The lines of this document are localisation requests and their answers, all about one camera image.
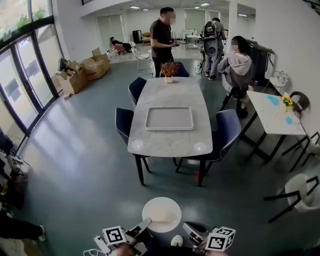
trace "potted plant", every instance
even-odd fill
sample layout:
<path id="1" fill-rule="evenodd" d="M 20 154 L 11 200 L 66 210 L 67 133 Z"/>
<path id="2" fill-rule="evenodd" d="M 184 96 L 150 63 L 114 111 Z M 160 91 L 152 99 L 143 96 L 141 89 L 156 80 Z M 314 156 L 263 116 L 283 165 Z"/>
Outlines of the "potted plant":
<path id="1" fill-rule="evenodd" d="M 160 74 L 164 75 L 164 81 L 166 84 L 171 84 L 173 82 L 173 76 L 177 74 L 179 71 L 179 66 L 174 62 L 167 62 L 161 64 L 161 72 Z"/>
<path id="2" fill-rule="evenodd" d="M 285 111 L 289 112 L 289 110 L 292 108 L 292 99 L 290 97 L 283 96 L 282 102 L 283 102 Z"/>

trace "gray pants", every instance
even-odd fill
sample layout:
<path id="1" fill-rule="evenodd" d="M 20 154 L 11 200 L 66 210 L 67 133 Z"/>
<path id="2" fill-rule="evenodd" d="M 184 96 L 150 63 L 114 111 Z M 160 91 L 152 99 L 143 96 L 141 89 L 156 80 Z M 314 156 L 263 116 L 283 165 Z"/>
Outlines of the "gray pants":
<path id="1" fill-rule="evenodd" d="M 205 72 L 209 73 L 210 77 L 218 76 L 218 64 L 221 61 L 223 53 L 224 51 L 222 49 L 218 49 L 215 59 L 212 59 L 212 57 L 205 55 Z"/>

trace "rectangular tray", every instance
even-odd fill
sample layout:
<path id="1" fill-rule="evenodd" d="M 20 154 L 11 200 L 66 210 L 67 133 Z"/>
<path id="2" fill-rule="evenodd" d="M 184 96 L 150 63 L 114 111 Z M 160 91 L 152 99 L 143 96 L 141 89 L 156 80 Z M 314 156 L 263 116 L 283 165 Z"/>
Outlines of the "rectangular tray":
<path id="1" fill-rule="evenodd" d="M 146 115 L 147 131 L 191 131 L 194 129 L 191 108 L 188 106 L 150 107 Z"/>

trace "white hood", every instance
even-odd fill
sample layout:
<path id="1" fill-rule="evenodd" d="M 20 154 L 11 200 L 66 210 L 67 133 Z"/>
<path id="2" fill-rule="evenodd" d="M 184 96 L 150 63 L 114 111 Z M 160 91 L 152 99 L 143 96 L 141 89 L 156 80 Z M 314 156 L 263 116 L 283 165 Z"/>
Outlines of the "white hood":
<path id="1" fill-rule="evenodd" d="M 244 76 L 246 73 L 248 73 L 252 62 L 251 58 L 248 55 L 235 53 L 234 51 L 231 51 L 229 53 L 228 61 L 231 68 L 239 76 Z"/>

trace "glossy green floor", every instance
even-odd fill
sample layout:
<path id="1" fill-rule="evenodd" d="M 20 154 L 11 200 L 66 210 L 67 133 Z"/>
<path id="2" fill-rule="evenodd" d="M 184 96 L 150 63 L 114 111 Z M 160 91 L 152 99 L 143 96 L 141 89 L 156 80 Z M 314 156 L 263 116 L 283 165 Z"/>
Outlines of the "glossy green floor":
<path id="1" fill-rule="evenodd" d="M 194 75 L 198 60 L 180 61 L 197 79 L 215 129 L 215 114 L 225 97 L 221 81 Z M 136 65 L 135 61 L 112 64 L 103 78 L 81 93 L 57 100 L 23 150 L 22 157 L 34 170 L 29 173 L 24 207 L 15 216 L 46 227 L 47 241 L 39 244 L 44 255 L 79 256 L 83 250 L 96 248 L 93 238 L 103 228 L 133 227 L 142 220 L 144 205 L 156 197 L 175 200 L 182 210 L 182 221 L 236 229 L 234 243 L 227 251 L 230 256 L 271 256 L 318 242 L 319 211 L 301 214 L 293 210 L 268 224 L 268 219 L 288 204 L 285 199 L 264 202 L 263 197 L 281 191 L 294 174 L 303 171 L 314 176 L 317 171 L 313 160 L 307 168 L 289 174 L 295 156 L 280 154 L 295 142 L 293 137 L 286 138 L 269 164 L 256 155 L 245 162 L 252 148 L 237 140 L 225 158 L 212 165 L 203 187 L 195 183 L 197 163 L 184 162 L 182 173 L 175 173 L 171 158 L 149 157 L 153 173 L 145 170 L 146 186 L 142 187 L 135 159 L 114 124 L 116 107 L 132 109 L 128 85 L 137 77 Z M 232 101 L 227 107 L 235 108 L 235 104 Z M 253 111 L 250 105 L 242 127 Z M 257 140 L 262 133 L 257 118 L 247 134 Z M 270 153 L 278 139 L 267 136 L 261 148 Z M 168 245 L 176 234 L 183 235 L 185 245 L 191 246 L 182 222 L 174 231 L 156 236 Z"/>

